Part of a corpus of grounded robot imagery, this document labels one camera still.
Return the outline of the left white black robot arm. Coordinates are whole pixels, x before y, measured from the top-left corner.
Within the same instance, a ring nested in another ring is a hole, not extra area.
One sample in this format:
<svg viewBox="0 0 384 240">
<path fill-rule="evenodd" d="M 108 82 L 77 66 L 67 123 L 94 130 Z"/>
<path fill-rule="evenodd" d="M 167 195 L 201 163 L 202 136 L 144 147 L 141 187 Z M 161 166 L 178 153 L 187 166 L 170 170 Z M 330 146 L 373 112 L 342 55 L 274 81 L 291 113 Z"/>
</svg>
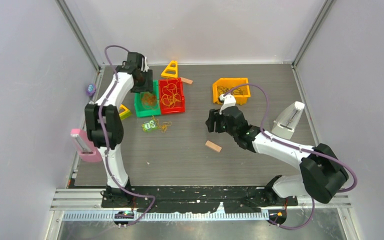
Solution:
<svg viewBox="0 0 384 240">
<path fill-rule="evenodd" d="M 119 116 L 119 107 L 127 93 L 153 91 L 153 72 L 147 58 L 138 52 L 129 52 L 123 63 L 113 68 L 112 81 L 95 102 L 84 108 L 88 139 L 98 149 L 107 175 L 103 196 L 114 198 L 121 207 L 128 207 L 134 197 L 141 194 L 131 190 L 130 179 L 125 170 L 121 142 L 124 127 Z"/>
</svg>

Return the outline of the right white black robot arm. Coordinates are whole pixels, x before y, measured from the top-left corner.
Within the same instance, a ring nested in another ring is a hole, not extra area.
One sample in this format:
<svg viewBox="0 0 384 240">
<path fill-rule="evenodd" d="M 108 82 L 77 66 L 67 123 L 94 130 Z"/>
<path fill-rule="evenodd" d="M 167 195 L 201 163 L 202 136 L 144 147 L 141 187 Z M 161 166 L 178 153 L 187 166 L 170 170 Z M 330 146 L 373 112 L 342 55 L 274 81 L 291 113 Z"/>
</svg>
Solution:
<svg viewBox="0 0 384 240">
<path fill-rule="evenodd" d="M 240 148 L 270 156 L 299 171 L 293 176 L 277 175 L 266 184 L 265 198 L 271 205 L 294 196 L 310 196 L 327 204 L 335 194 L 344 191 L 349 180 L 346 168 L 339 164 L 328 145 L 301 145 L 279 138 L 249 124 L 236 106 L 210 109 L 205 124 L 208 132 L 227 133 Z"/>
</svg>

